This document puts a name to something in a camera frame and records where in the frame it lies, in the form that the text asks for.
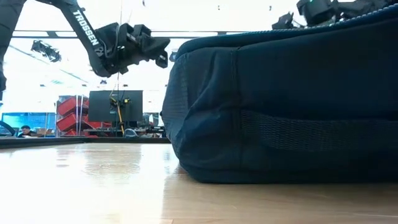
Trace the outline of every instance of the black robotic arm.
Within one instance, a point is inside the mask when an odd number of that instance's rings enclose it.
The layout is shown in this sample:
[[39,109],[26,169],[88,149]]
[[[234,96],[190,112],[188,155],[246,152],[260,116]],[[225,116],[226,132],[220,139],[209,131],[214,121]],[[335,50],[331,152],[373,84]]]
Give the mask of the black robotic arm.
[[[60,9],[85,47],[93,71],[100,77],[128,72],[127,66],[155,60],[162,68],[168,65],[165,51],[168,38],[151,37],[144,25],[109,24],[94,30],[77,0],[36,0]],[[0,0],[0,91],[5,86],[2,65],[12,33],[26,0]]]

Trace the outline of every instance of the white ceiling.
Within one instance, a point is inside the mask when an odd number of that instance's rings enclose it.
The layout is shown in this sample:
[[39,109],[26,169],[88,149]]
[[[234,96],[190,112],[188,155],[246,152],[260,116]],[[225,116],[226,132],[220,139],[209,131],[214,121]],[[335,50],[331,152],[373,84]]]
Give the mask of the white ceiling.
[[[145,0],[145,6],[142,5],[142,0],[78,2],[86,8],[85,14],[94,28],[117,21],[129,22],[131,25],[145,24],[152,30],[163,31],[249,31],[270,29],[281,14],[285,14],[289,8],[295,8],[296,1]],[[57,8],[37,1],[27,1],[16,30],[72,31],[72,28]],[[171,54],[172,49],[179,48],[187,40],[172,39],[167,52]],[[41,55],[31,52],[33,39],[12,39],[4,67],[8,86],[21,85],[21,80],[28,80],[31,85],[59,83],[58,85],[81,86],[87,83],[92,88],[98,86],[101,78],[90,70],[87,53],[78,39],[43,41],[60,50],[62,62],[50,63]],[[119,87],[123,88],[123,84],[127,84],[129,89],[164,88],[172,65],[170,62],[166,69],[157,67],[155,62],[130,66],[130,72],[119,77]],[[117,80],[117,75],[108,79],[107,88],[113,88]]]

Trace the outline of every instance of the dark blue backpack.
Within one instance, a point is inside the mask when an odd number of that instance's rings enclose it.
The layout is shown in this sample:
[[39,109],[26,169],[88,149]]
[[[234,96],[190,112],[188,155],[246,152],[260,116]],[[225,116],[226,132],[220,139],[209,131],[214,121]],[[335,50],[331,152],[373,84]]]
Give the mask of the dark blue backpack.
[[191,40],[162,119],[213,183],[398,179],[398,5],[332,26]]

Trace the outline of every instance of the table surface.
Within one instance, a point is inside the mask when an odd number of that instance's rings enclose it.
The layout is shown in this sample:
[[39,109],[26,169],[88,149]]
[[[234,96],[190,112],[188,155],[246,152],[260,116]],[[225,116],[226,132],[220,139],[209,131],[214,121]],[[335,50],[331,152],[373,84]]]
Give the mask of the table surface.
[[398,223],[398,185],[199,184],[168,144],[0,151],[0,223]]
[[[145,129],[138,129],[135,130],[133,129],[135,132],[146,132]],[[115,129],[84,129],[83,131],[87,131],[87,132],[115,132]]]

